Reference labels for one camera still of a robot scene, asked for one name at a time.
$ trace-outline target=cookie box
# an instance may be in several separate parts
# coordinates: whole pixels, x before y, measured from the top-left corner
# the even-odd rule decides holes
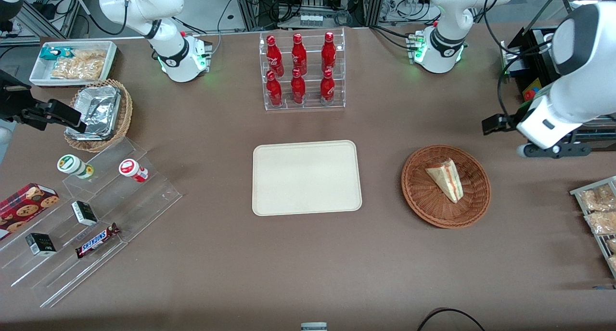
[[[58,200],[53,189],[30,183],[0,202],[0,241]]]

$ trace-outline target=coca-cola bottle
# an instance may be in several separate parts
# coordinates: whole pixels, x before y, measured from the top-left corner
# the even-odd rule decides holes
[[[276,75],[273,71],[268,70],[266,73],[266,77],[268,77],[268,81],[266,82],[266,88],[268,89],[268,97],[270,99],[270,103],[273,107],[281,107],[282,106],[282,88],[280,88],[280,83],[276,79]]]
[[[299,68],[302,76],[308,72],[308,58],[306,57],[306,48],[302,43],[302,35],[297,33],[293,34],[293,50],[291,50],[293,57],[293,67]]]
[[[321,69],[323,72],[328,68],[334,69],[336,66],[336,46],[334,45],[334,33],[325,33],[325,44],[321,50]]]
[[[282,53],[280,53],[280,49],[276,46],[276,39],[269,35],[266,38],[266,42],[268,42],[268,64],[270,65],[270,70],[275,72],[277,77],[282,77],[284,75]]]
[[[328,68],[323,72],[323,79],[321,80],[321,104],[323,106],[332,105],[335,86],[336,83],[332,79],[332,70]]]
[[[291,90],[293,92],[293,101],[297,105],[303,105],[306,100],[306,82],[302,77],[299,68],[293,69],[293,79],[291,79]]]

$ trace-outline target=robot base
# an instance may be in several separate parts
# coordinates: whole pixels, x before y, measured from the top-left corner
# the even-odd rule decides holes
[[[409,60],[411,64],[419,64],[429,72],[446,73],[453,69],[453,66],[460,61],[464,46],[460,48],[457,55],[443,57],[430,42],[430,34],[433,30],[434,27],[429,26],[424,30],[416,31],[414,36],[407,39],[407,46],[409,48],[418,49],[416,51],[409,51]]]
[[[165,66],[160,58],[158,59],[163,68],[163,72],[176,82],[188,82],[202,73],[209,72],[209,65],[212,58],[211,45],[206,46],[203,40],[194,37],[184,38],[189,43],[189,52],[178,66]]]

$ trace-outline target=brown wicker basket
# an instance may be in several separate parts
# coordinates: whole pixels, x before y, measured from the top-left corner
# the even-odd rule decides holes
[[[425,171],[430,164],[451,158],[456,164],[464,196],[454,204]],[[402,169],[402,192],[415,213],[430,224],[447,229],[465,228],[488,209],[490,180],[471,155],[449,145],[429,145],[409,156]]]
[[[64,139],[71,147],[75,149],[79,149],[80,151],[88,151],[90,153],[98,153],[105,149],[108,145],[114,143],[116,140],[119,140],[126,136],[126,132],[128,131],[128,127],[130,126],[130,116],[132,116],[132,99],[130,98],[130,94],[126,91],[126,88],[120,83],[115,81],[114,79],[106,79],[105,81],[100,81],[97,83],[92,83],[92,85],[87,85],[86,87],[102,87],[102,86],[115,86],[122,91],[122,99],[120,101],[120,107],[117,110],[117,122],[114,136],[106,141],[77,141],[69,138],[66,134],[64,134]],[[71,106],[75,106],[75,101],[77,100],[77,94],[73,97],[71,101]]]

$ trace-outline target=clear acrylic shelf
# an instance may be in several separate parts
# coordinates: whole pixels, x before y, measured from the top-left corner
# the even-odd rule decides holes
[[[148,169],[145,182],[138,183],[119,174],[117,167],[125,158],[133,158]],[[71,197],[62,199],[37,224],[0,248],[4,276],[12,286],[30,287],[40,300],[40,307],[59,302],[182,197],[145,157],[145,150],[126,138],[97,154],[88,164],[94,167],[94,175],[89,179],[69,176],[64,180]],[[92,206],[99,220],[96,226],[77,222],[71,208],[75,200]],[[112,223],[121,232],[77,259],[75,248]],[[31,232],[48,234],[57,253],[49,257],[32,255],[25,241]]]
[[[333,79],[336,83],[334,88],[334,99],[331,105],[324,106],[321,104],[321,80],[323,79],[323,70],[321,70],[321,48],[325,42],[325,32],[331,31],[334,33],[334,45],[336,45],[336,65],[333,68]],[[302,30],[302,42],[306,47],[308,55],[308,73],[304,75],[306,82],[306,101],[303,105],[297,105],[293,101],[293,93],[291,92],[291,71],[293,70],[293,59],[291,58],[291,50],[293,49],[293,34],[295,31],[269,31],[261,33],[259,37],[259,59],[261,69],[261,83],[263,84],[263,99],[266,110],[301,110],[301,109],[330,109],[336,107],[345,107],[346,105],[346,65],[345,65],[345,31],[344,29],[328,29],[328,30]],[[266,72],[269,70],[268,64],[268,45],[265,39],[268,35],[273,35],[276,38],[276,44],[282,53],[282,65],[284,66],[284,75],[278,78],[282,87],[282,106],[273,107],[268,98],[268,90],[266,88]]]

